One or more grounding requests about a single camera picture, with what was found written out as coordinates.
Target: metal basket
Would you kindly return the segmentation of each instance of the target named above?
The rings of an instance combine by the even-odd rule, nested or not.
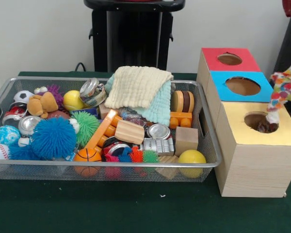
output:
[[[17,77],[8,80],[0,89],[0,126],[3,115],[9,110],[14,95],[21,90],[33,91],[36,87],[56,84],[60,91],[79,90],[85,78]],[[0,179],[6,180],[119,180],[152,182],[203,182],[213,167],[221,162],[218,140],[212,126],[209,109],[202,87],[194,81],[173,81],[177,90],[191,91],[195,97],[193,127],[198,129],[198,150],[206,157],[206,164],[163,164],[163,163],[106,163],[68,161],[24,161],[0,160]],[[198,178],[188,178],[180,169],[198,169]],[[83,177],[76,170],[95,174]]]

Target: black cable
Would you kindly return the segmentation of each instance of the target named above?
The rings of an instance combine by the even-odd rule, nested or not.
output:
[[[83,71],[86,72],[85,65],[84,65],[82,62],[79,62],[79,63],[77,64],[77,67],[74,69],[74,71],[78,71],[80,65],[83,67]]]

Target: yellow plastic ball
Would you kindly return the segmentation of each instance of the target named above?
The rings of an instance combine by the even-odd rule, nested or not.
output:
[[[79,110],[84,108],[84,103],[80,99],[79,91],[68,91],[64,95],[64,108],[68,111]]]
[[[178,163],[205,164],[207,161],[201,152],[197,150],[187,150],[180,155]],[[202,168],[179,168],[179,170],[184,176],[192,179],[196,179],[203,174]]]

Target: round hole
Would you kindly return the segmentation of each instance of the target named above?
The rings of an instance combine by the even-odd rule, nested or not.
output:
[[[228,52],[219,55],[218,60],[219,60],[219,62],[223,63],[224,65],[228,65],[228,66],[236,66],[236,65],[239,65],[243,62],[239,56],[237,56],[233,53],[228,53]]]
[[[225,83],[232,92],[242,96],[253,96],[261,90],[259,84],[244,77],[233,77],[228,79]]]
[[[248,113],[244,117],[244,122],[251,129],[259,131],[260,133],[273,133],[275,132],[279,125],[278,124],[270,124],[266,120],[266,113],[263,112],[252,112]]]

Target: brown stuffed bear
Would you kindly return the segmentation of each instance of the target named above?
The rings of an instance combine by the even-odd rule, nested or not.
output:
[[[34,95],[30,97],[27,109],[31,115],[45,119],[48,117],[49,112],[58,110],[58,105],[52,93],[46,92],[43,96]]]

